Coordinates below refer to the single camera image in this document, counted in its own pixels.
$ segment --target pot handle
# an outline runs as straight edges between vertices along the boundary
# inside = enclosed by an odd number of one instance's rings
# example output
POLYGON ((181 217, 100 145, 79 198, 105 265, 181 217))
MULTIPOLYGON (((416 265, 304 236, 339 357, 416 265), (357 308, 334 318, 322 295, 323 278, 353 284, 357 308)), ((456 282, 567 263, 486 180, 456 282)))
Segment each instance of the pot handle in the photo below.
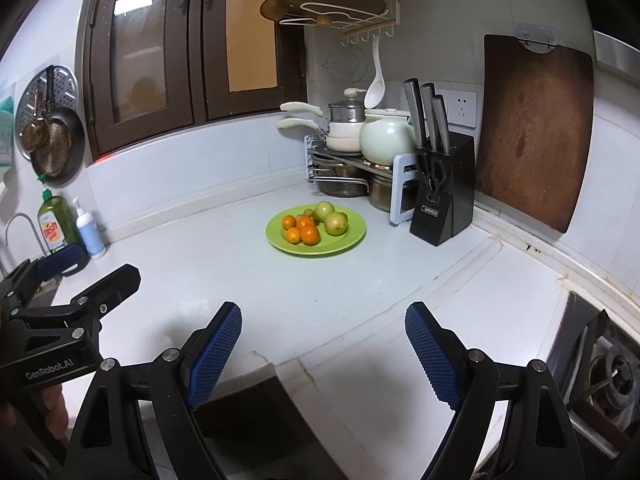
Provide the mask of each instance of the pot handle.
POLYGON ((296 126, 307 126, 308 128, 312 128, 314 130, 318 130, 319 132, 325 133, 325 131, 318 125, 318 123, 312 121, 311 119, 289 118, 282 119, 281 121, 278 121, 276 123, 276 128, 281 130, 285 128, 293 128, 296 126))
POLYGON ((310 176, 310 182, 337 182, 338 184, 360 184, 367 188, 369 192, 369 181, 366 178, 355 178, 353 176, 310 176))
POLYGON ((355 99, 358 97, 358 92, 362 92, 363 94, 367 93, 367 91, 363 90, 362 88, 347 88, 344 91, 344 96, 349 99, 355 99))
POLYGON ((280 110, 283 112, 311 112, 318 117, 324 117, 324 112, 319 106, 313 106, 308 103, 301 103, 298 101, 283 103, 280 105, 280 110))

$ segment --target white teapot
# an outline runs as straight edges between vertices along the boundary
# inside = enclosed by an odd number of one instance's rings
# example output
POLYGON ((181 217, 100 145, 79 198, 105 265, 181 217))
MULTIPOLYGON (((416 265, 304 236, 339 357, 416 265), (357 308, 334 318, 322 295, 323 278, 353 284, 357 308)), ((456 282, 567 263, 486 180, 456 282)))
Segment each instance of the white teapot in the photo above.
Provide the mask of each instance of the white teapot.
POLYGON ((396 155, 413 153, 416 147, 414 128, 404 110, 366 110, 360 130, 360 149, 367 160, 392 166, 396 155))

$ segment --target faucet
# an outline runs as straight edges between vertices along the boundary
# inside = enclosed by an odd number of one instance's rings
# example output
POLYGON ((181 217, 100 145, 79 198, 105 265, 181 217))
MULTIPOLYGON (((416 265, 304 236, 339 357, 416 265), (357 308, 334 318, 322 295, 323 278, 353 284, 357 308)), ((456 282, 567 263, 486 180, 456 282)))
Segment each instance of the faucet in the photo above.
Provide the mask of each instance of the faucet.
MULTIPOLYGON (((42 251, 43 256, 46 257, 47 256, 47 250, 45 249, 44 245, 42 244, 42 241, 40 240, 40 237, 38 236, 38 232, 36 231, 36 227, 35 227, 35 225, 33 225, 33 222, 31 221, 31 218, 29 218, 27 215, 25 215, 25 213, 16 213, 11 218, 9 218, 9 220, 7 221, 6 226, 4 228, 4 245, 5 245, 5 247, 7 247, 7 249, 9 248, 9 237, 8 237, 9 225, 11 225, 11 222, 13 222, 16 218, 18 218, 18 216, 21 216, 21 217, 27 219, 27 222, 29 222, 29 225, 31 227, 31 232, 33 232, 33 236, 35 236, 36 240, 38 241, 38 245, 40 246, 40 250, 42 251)), ((6 277, 6 271, 2 268, 2 263, 0 263, 0 273, 2 274, 3 278, 6 277)))

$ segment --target kitchen counter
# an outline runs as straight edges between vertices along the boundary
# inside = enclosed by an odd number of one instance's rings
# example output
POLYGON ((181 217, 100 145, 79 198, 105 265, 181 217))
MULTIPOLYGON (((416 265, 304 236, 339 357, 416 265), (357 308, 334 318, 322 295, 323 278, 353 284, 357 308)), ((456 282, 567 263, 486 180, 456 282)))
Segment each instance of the kitchen counter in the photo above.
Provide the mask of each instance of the kitchen counter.
MULTIPOLYGON (((300 258, 269 245, 264 228, 273 215, 323 197, 301 184, 126 238, 64 279, 54 304, 122 264, 138 267, 140 290, 100 332, 100 353, 128 365, 179 348, 234 301, 242 334, 221 384, 272 363, 351 480, 420 478, 452 412, 437 401, 404 334, 407 306, 424 301, 468 348, 525 365, 547 357, 567 291, 557 272, 473 225, 435 248, 407 223, 389 225, 366 198, 332 200, 367 222, 350 251, 300 258)), ((91 377, 64 384, 72 420, 91 377)), ((500 437, 504 408, 494 413, 483 455, 500 437)))

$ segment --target teapot lid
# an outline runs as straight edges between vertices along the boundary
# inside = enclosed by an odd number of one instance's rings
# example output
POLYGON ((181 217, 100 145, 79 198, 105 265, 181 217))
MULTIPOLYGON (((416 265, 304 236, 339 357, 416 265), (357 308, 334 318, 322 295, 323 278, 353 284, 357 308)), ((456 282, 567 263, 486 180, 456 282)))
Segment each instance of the teapot lid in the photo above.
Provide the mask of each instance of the teapot lid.
POLYGON ((396 110, 395 108, 366 110, 365 117, 410 117, 411 114, 405 110, 396 110))

